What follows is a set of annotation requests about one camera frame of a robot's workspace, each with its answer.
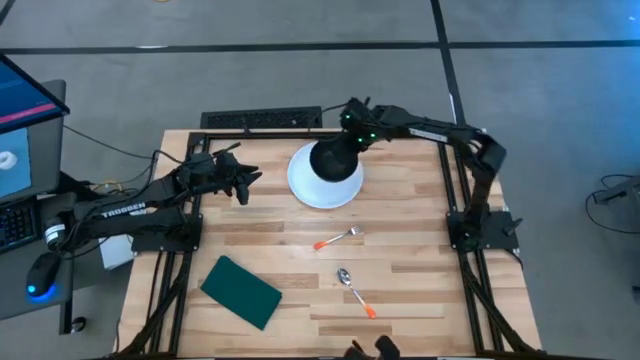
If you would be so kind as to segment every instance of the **gray carpet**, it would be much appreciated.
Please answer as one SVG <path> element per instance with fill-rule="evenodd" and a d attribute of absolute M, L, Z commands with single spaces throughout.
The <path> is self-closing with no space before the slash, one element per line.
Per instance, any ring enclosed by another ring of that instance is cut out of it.
<path fill-rule="evenodd" d="M 640 38 L 636 1 L 441 3 L 452 41 Z M 436 39 L 426 0 L 17 0 L 0 27 L 0 48 Z M 636 359 L 640 305 L 631 287 L 640 285 L 640 236 L 597 228 L 584 199 L 602 188 L 602 175 L 640 174 L 640 48 L 452 55 L 467 121 L 508 149 L 500 179 L 512 212 L 524 218 L 518 234 L 544 348 Z M 164 129 L 197 127 L 202 111 L 330 106 L 371 96 L 452 120 L 438 50 L 11 58 L 40 81 L 67 80 L 68 125 L 141 154 L 159 147 Z M 335 113 L 325 117 L 325 125 L 336 124 Z M 128 179 L 146 166 L 68 132 L 63 152 L 63 170 L 93 181 Z M 624 202 L 593 214 L 640 229 Z M 2 321 L 0 358 L 110 351 L 128 269 L 104 274 L 86 266 L 88 287 L 76 291 L 77 313 L 90 321 L 86 331 L 58 336 L 57 309 Z"/>

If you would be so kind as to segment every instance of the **fork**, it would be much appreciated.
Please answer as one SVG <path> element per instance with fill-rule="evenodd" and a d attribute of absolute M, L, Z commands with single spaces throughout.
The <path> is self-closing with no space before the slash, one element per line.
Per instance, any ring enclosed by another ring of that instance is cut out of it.
<path fill-rule="evenodd" d="M 321 241 L 321 242 L 317 242 L 317 243 L 313 244 L 313 248 L 316 249 L 316 250 L 320 250 L 323 247 L 331 244 L 332 242 L 342 239 L 343 237 L 352 236 L 352 235 L 358 235 L 361 232 L 362 232 L 362 229 L 360 228 L 360 226 L 354 226 L 351 229 L 349 229 L 349 231 L 347 231 L 346 233 L 340 234 L 340 235 L 334 237 L 331 240 Z"/>

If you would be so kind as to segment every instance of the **computer mouse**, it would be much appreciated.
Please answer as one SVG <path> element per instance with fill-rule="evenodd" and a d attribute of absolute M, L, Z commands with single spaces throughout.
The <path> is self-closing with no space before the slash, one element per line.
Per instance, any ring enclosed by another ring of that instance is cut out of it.
<path fill-rule="evenodd" d="M 56 279 L 61 261 L 60 255 L 52 252 L 38 256 L 27 273 L 27 294 L 33 297 L 46 294 Z"/>

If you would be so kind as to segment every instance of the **wooden table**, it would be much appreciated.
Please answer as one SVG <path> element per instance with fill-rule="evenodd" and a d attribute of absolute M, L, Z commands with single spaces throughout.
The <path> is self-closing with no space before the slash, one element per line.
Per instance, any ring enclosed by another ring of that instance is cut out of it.
<path fill-rule="evenodd" d="M 162 150 L 184 158 L 188 136 L 187 130 L 167 131 Z M 287 185 L 288 162 L 309 141 L 242 140 L 233 151 L 238 160 L 264 172 L 250 188 L 249 205 L 221 194 L 203 197 L 205 229 L 193 257 L 179 355 L 339 356 L 353 339 L 376 354 L 373 344 L 382 334 L 391 336 L 404 356 L 473 354 L 457 256 L 446 230 L 448 205 L 437 146 L 413 139 L 375 144 L 360 156 L 365 182 L 356 199 L 338 209 L 317 210 L 300 203 Z M 210 152 L 233 142 L 214 140 Z M 174 166 L 162 158 L 156 177 Z M 497 183 L 490 203 L 503 205 Z M 321 251 L 312 248 L 354 225 L 362 226 L 364 234 Z M 525 341 L 539 347 L 520 266 L 504 251 L 485 254 L 498 308 Z M 282 291 L 264 331 L 199 289 L 221 255 Z M 155 261 L 156 254 L 135 259 L 120 320 L 123 345 L 145 323 Z M 339 282 L 340 267 L 349 270 L 354 286 L 377 312 L 376 320 L 367 318 Z M 490 349 L 486 315 L 479 309 Z M 167 319 L 172 317 L 170 310 Z M 169 320 L 161 350 L 168 344 Z"/>

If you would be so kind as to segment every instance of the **computer monitor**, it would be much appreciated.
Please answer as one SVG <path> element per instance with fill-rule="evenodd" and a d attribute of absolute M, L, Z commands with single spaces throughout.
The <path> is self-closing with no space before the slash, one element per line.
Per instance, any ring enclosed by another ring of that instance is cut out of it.
<path fill-rule="evenodd" d="M 62 101 L 0 54 L 0 134 L 67 114 Z"/>

